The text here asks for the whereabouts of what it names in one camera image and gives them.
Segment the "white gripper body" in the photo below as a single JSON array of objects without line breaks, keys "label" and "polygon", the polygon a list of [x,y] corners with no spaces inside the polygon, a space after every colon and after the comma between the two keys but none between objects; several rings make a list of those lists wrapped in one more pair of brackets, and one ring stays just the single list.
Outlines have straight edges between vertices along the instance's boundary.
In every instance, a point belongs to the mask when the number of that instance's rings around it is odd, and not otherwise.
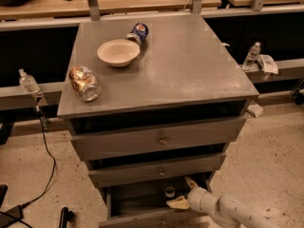
[{"label": "white gripper body", "polygon": [[219,197],[214,196],[204,188],[192,189],[188,194],[188,202],[194,211],[205,213],[211,217],[219,214]]}]

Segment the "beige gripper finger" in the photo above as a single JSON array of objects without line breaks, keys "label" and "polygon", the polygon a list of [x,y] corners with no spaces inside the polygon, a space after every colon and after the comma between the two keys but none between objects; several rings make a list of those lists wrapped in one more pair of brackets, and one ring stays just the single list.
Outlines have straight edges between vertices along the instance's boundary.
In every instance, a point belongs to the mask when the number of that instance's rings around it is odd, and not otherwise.
[{"label": "beige gripper finger", "polygon": [[199,186],[197,185],[197,183],[195,181],[193,181],[192,179],[190,179],[189,177],[185,178],[188,186],[190,187],[191,190],[198,188]]},{"label": "beige gripper finger", "polygon": [[184,196],[180,196],[176,199],[171,199],[166,202],[166,204],[173,209],[187,210],[190,208],[188,200]]}]

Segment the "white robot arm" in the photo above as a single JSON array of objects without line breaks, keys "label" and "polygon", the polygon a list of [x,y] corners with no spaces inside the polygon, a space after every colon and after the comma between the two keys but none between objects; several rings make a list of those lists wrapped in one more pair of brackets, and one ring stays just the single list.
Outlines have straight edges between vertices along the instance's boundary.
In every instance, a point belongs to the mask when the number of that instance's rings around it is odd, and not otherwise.
[{"label": "white robot arm", "polygon": [[180,196],[169,200],[166,204],[170,208],[192,209],[206,214],[221,228],[240,228],[241,225],[246,228],[279,228],[241,200],[229,194],[216,197],[190,178],[186,177],[185,180],[190,187],[190,192],[187,197]]}]

